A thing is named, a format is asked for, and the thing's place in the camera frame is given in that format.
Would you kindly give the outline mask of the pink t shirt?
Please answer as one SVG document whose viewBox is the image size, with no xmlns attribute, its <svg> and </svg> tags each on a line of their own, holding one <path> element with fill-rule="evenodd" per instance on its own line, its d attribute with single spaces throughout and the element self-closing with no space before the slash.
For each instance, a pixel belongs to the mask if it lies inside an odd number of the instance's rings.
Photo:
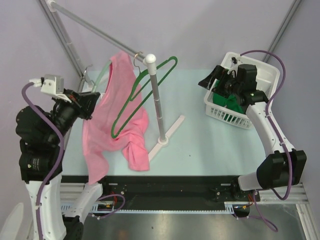
<svg viewBox="0 0 320 240">
<path fill-rule="evenodd" d="M 150 169 L 144 138 L 149 125 L 148 113 L 140 106 L 140 93 L 133 101 L 128 100 L 136 80 L 133 64 L 123 51 L 110 60 L 105 93 L 96 104 L 92 118 L 85 120 L 82 127 L 82 152 L 90 185 L 109 171 L 104 152 L 121 151 L 131 170 Z"/>
</svg>

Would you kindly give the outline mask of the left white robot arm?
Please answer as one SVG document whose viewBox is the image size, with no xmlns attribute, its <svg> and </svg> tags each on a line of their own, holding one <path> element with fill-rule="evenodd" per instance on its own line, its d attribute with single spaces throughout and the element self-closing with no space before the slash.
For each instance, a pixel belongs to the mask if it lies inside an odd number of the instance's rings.
<svg viewBox="0 0 320 240">
<path fill-rule="evenodd" d="M 77 119 L 90 120 L 100 97 L 98 92 L 64 89 L 66 100 L 56 99 L 50 112 L 27 97 L 29 84 L 21 94 L 27 107 L 16 116 L 20 137 L 19 167 L 29 193 L 35 240 L 80 240 L 84 232 L 82 214 L 61 212 L 60 186 L 66 133 Z"/>
</svg>

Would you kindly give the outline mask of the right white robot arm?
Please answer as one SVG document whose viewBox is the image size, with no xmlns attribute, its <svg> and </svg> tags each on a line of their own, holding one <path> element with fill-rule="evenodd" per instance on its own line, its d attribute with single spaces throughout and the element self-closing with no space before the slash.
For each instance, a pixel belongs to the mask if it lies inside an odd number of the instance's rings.
<svg viewBox="0 0 320 240">
<path fill-rule="evenodd" d="M 198 85 L 222 97 L 235 96 L 245 115 L 253 124 L 262 142 L 265 160 L 253 173 L 237 177 L 230 188 L 231 196 L 242 201 L 249 191 L 269 190 L 300 183 L 307 155 L 297 150 L 285 137 L 271 109 L 271 99 L 257 88 L 258 70 L 252 64 L 239 64 L 235 69 L 217 65 Z"/>
</svg>

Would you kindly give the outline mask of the light green wire hanger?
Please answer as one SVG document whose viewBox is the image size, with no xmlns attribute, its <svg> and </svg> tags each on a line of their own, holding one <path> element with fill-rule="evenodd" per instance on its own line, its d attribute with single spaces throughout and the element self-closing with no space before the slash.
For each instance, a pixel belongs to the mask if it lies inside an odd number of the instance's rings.
<svg viewBox="0 0 320 240">
<path fill-rule="evenodd" d="M 109 79 L 109 76 L 107 75 L 107 73 L 109 72 L 111 64 L 112 64 L 112 61 L 108 60 L 107 63 L 102 68 L 102 70 L 100 71 L 100 73 L 98 74 L 96 80 L 86 83 L 82 91 L 94 93 L 100 84 L 106 82 Z"/>
</svg>

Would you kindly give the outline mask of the green t shirt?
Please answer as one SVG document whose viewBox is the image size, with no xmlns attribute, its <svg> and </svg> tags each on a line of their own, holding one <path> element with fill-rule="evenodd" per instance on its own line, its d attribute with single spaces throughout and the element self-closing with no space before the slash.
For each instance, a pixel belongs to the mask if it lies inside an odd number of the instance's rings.
<svg viewBox="0 0 320 240">
<path fill-rule="evenodd" d="M 216 105 L 219 105 L 221 107 L 227 108 L 229 110 L 232 110 L 234 112 L 244 114 L 242 107 L 238 105 L 236 97 L 233 95 L 230 95 L 228 98 L 225 98 L 217 93 L 213 93 L 212 96 L 212 102 Z"/>
</svg>

